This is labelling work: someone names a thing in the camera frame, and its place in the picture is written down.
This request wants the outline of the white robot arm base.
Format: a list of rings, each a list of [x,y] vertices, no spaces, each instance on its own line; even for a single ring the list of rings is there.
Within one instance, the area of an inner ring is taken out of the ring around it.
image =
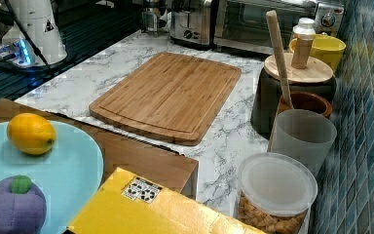
[[[53,65],[66,59],[51,0],[0,0],[0,22],[10,29],[2,38],[0,58],[20,67]]]

